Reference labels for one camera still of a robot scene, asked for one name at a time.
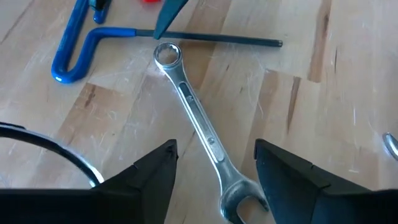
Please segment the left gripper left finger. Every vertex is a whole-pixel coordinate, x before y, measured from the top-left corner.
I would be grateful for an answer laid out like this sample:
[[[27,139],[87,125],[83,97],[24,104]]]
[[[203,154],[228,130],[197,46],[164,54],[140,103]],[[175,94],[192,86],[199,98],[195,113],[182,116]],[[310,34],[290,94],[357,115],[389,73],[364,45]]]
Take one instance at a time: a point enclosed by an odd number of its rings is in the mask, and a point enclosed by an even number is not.
[[[92,189],[2,189],[0,224],[164,224],[177,160],[169,139]]]

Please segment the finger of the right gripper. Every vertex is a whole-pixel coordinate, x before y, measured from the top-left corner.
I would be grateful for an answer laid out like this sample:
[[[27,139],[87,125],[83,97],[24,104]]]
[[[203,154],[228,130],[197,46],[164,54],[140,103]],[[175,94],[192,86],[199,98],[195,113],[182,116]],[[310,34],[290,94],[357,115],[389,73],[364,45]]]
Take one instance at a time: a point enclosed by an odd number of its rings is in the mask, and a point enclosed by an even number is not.
[[[153,37],[159,40],[164,32],[169,28],[178,13],[189,0],[165,0],[159,12],[155,25]]]

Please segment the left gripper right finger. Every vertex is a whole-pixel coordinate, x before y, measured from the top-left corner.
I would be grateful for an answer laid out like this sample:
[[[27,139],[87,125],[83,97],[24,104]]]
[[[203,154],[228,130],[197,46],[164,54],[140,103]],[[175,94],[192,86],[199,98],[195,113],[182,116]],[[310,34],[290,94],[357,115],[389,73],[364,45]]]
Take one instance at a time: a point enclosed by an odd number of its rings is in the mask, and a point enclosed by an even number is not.
[[[254,158],[276,224],[398,224],[398,189],[369,190],[263,139]]]

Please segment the silver combination wrench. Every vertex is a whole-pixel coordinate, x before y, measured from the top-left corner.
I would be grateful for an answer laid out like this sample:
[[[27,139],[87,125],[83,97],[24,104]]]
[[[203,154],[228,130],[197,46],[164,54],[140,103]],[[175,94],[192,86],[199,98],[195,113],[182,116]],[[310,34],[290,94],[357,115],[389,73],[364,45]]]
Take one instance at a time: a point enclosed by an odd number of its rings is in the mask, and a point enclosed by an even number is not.
[[[391,133],[384,133],[382,139],[390,155],[398,161],[398,140]]]
[[[269,210],[262,187],[246,177],[231,162],[200,100],[188,81],[183,65],[181,48],[172,42],[163,42],[154,50],[154,62],[171,81],[180,101],[208,154],[220,183],[220,213],[232,224],[246,224],[238,214],[239,204],[247,199],[256,199],[261,207]]]

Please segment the blue handled hex key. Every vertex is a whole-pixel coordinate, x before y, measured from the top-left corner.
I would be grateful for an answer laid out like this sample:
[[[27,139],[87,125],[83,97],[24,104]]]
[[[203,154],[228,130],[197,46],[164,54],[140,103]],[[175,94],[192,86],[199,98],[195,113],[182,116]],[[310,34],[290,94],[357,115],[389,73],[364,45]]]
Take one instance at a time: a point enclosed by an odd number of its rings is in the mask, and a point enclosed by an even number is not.
[[[90,30],[83,42],[75,66],[69,70],[70,59],[75,44],[85,21],[88,9],[93,8],[93,20],[97,24],[105,22],[111,0],[76,0],[72,14],[68,20],[62,39],[52,62],[52,76],[60,83],[74,83],[86,76],[90,69],[96,46],[105,38],[153,37],[154,29],[135,29],[131,27],[97,27]],[[211,42],[227,42],[234,44],[260,45],[267,47],[281,47],[283,41],[275,39],[259,39],[222,34],[199,34],[188,32],[174,32],[168,29],[162,37],[172,39],[201,40]]]

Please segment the clear safety glasses black frame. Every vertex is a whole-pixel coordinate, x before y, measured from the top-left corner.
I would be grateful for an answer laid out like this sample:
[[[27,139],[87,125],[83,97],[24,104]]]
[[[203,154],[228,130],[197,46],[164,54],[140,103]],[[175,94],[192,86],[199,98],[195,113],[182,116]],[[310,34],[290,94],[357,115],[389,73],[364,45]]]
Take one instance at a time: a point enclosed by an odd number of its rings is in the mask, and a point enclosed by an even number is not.
[[[103,176],[100,172],[92,166],[85,158],[78,155],[68,146],[59,143],[58,141],[45,136],[43,134],[29,131],[23,126],[19,126],[11,123],[0,122],[0,138],[15,139],[18,141],[27,142],[35,146],[42,147],[49,151],[52,151],[59,156],[62,156],[78,169],[84,173],[89,179],[89,183],[92,187],[96,187],[104,182]]]

